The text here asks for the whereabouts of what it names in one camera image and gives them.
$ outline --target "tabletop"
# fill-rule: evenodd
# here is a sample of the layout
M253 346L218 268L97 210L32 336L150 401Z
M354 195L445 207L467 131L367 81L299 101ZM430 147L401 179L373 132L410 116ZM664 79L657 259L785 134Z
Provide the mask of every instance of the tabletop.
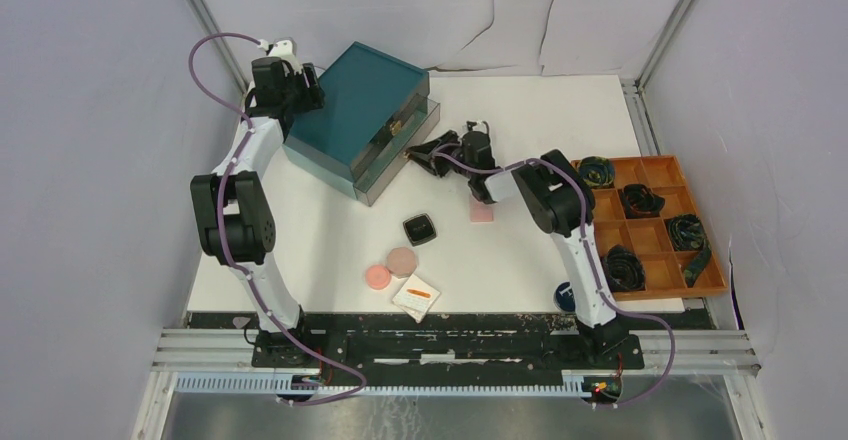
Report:
M441 104L431 137L485 120L500 165L552 149L569 160L639 155L616 76L434 77L430 85L430 98ZM464 177L436 178L407 163L367 207L289 163L282 150L262 186L277 225L277 264L307 312L398 312L391 299L402 281L376 291L364 280L365 270L384 263L398 246L414 250L416 274L441 291L431 312L556 311L554 289L567 280L565 268L519 197L496 204L494 222L473 224ZM420 213L430 216L438 237L411 247L402 223ZM642 307L678 304L649 301ZM252 309L229 270L202 256L188 310Z

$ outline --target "rolled black belt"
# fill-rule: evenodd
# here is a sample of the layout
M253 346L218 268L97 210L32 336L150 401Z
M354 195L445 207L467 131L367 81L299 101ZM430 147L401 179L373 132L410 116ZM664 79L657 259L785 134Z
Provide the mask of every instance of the rolled black belt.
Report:
M621 191L621 205L626 218L652 218L660 216L665 199L645 185L634 183Z
M615 180L615 167L604 157L586 157L580 160L577 173L589 188L610 188Z
M622 245L612 247L601 260L607 284L613 292L645 289L645 267L639 258Z
M668 236L671 238L671 245L676 251L700 250L695 258L689 262L689 265L683 269L683 280L691 288L704 269L707 268L713 255L712 249L710 249L710 241L707 239L706 232L704 232L704 226L701 224L701 219L691 213L678 215L668 220L666 226Z

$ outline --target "pink round object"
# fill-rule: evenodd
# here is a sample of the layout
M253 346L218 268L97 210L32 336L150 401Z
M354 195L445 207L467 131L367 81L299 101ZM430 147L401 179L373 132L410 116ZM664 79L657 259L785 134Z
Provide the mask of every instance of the pink round object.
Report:
M365 271L365 283L374 290L382 290L386 288L392 281L392 274L389 269L382 265L374 265L368 267Z
M389 267L390 272L398 277L408 277L418 267L418 259L415 258L415 252L412 250L399 247L389 252L386 266Z

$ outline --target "orange wooden organizer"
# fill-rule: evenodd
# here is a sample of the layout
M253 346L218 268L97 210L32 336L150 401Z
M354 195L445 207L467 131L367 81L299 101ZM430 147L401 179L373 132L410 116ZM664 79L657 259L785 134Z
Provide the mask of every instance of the orange wooden organizer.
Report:
M593 189L595 194L595 239L598 254L606 256L615 245L634 252L645 267L645 289L615 293L616 300L648 300L674 297L704 297L727 290L715 252L692 288L683 281L683 269L698 253L675 252L665 220L684 213L700 217L683 170L674 156L611 158L615 168L612 188ZM665 198L657 218L626 219L619 193L625 185L641 183Z

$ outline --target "blue round object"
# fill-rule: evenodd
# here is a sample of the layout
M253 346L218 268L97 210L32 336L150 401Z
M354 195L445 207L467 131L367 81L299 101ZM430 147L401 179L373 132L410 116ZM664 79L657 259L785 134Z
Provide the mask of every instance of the blue round object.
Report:
M554 291L554 303L557 308L565 313L574 313L577 311L577 304L574 303L574 292L571 290L571 283L561 283Z

